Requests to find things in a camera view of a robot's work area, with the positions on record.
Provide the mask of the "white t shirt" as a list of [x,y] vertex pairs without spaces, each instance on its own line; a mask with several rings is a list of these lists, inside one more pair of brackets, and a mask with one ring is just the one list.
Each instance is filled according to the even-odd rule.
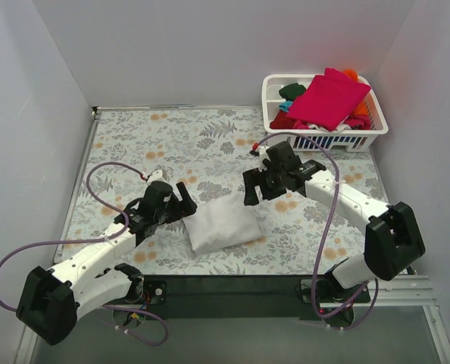
[[183,222],[195,254],[212,253],[261,237],[258,220],[239,193],[200,204]]

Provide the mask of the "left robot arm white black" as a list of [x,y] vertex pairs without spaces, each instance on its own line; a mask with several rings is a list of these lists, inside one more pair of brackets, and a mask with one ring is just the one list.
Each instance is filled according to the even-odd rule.
[[104,233],[70,258],[27,276],[16,316],[47,344],[56,345],[87,313],[112,300],[138,302],[144,293],[141,271],[114,261],[151,237],[157,227],[193,215],[197,205],[184,183],[151,182]]

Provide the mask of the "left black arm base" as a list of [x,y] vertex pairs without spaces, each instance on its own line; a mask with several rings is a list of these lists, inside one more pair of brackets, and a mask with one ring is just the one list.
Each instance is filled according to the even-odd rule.
[[138,279],[131,284],[125,300],[128,303],[164,305],[167,302],[167,282],[161,280]]

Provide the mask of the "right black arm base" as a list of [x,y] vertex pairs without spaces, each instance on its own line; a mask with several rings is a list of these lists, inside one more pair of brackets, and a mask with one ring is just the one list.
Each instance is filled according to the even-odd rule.
[[[311,305],[311,288],[310,285],[312,283],[311,279],[303,279],[300,281],[298,285],[295,286],[294,292],[298,297],[301,303]],[[323,304],[327,303],[335,303],[338,307],[340,307],[344,302],[346,302],[361,285],[358,284],[349,289],[335,288],[332,284],[330,284],[326,279],[321,278],[317,280],[316,285],[316,304],[317,309],[322,315],[326,315],[334,310],[334,307],[322,307]],[[326,324],[330,324],[332,326],[343,326],[350,327],[355,320],[355,313],[353,310],[353,306],[356,303],[369,303],[370,302],[370,294],[368,293],[368,289],[364,288],[362,292],[345,308],[342,309],[338,314],[327,318],[324,322]]]

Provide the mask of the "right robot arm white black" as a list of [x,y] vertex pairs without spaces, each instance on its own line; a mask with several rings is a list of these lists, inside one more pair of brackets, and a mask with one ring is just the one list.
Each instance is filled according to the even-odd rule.
[[404,202],[390,205],[340,182],[315,160],[303,162],[287,142],[254,145],[258,167],[245,171],[244,203],[276,199],[297,192],[347,220],[364,236],[364,251],[329,269],[315,287],[321,297],[345,300],[367,281],[391,281],[426,251],[413,209]]

